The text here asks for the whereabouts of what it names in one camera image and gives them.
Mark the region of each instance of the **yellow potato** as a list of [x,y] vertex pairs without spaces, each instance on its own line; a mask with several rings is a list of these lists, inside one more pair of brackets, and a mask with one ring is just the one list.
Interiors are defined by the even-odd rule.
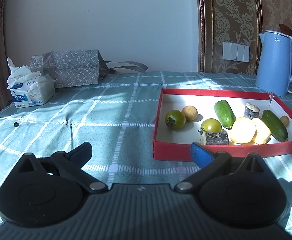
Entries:
[[247,117],[236,119],[230,131],[230,139],[234,143],[249,143],[251,142],[256,132],[256,125]]
[[193,106],[185,106],[181,112],[185,115],[186,121],[193,121],[198,115],[197,109]]
[[257,144],[267,143],[271,135],[270,129],[259,118],[253,118],[252,121],[256,125],[256,132],[252,138],[252,141]]

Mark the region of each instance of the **tissue box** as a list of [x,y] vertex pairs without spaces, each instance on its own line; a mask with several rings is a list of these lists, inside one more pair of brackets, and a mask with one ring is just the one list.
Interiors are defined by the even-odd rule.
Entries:
[[55,94],[54,81],[37,76],[10,89],[16,108],[45,104]]

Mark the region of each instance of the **tomato stem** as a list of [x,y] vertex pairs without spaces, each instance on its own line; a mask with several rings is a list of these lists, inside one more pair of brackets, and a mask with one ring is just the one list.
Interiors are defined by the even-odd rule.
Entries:
[[199,132],[199,134],[203,134],[203,132],[205,131],[205,129],[204,128],[202,128],[201,127],[201,129],[200,130],[198,130],[198,132]]
[[170,128],[173,128],[176,126],[176,121],[174,119],[172,119],[171,117],[169,117],[166,125]]

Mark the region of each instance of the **red box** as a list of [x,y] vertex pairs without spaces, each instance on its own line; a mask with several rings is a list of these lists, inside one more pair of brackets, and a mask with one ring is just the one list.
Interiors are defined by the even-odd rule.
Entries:
[[[227,91],[227,90],[197,90],[197,89],[162,89],[155,129],[153,134],[153,158],[167,161],[192,161],[189,153],[190,144],[199,142],[201,122],[207,118],[218,119],[213,109],[214,103],[226,99],[236,117],[243,116],[246,102],[251,102],[260,108],[260,115],[265,109],[272,110],[277,116],[286,115],[290,119],[287,127],[288,141],[279,143],[271,136],[271,141],[264,145],[225,145],[207,146],[213,152],[226,151],[234,157],[245,157],[249,152],[257,152],[262,156],[271,157],[292,153],[292,111],[277,97],[269,105],[269,94]],[[182,110],[184,106],[193,105],[198,114],[203,114],[203,120],[188,123],[180,131],[168,129],[164,122],[166,113],[172,109]]]

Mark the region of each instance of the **bag handle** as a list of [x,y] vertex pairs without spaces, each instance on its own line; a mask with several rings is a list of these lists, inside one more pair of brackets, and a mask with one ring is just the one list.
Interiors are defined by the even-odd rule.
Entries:
[[117,63],[126,63],[126,64],[134,64],[135,66],[120,66],[120,67],[113,67],[110,68],[109,70],[115,70],[115,68],[126,68],[126,69],[131,69],[138,71],[140,73],[145,73],[148,67],[145,64],[136,62],[136,61],[105,61],[105,63],[110,63],[110,62],[117,62]]

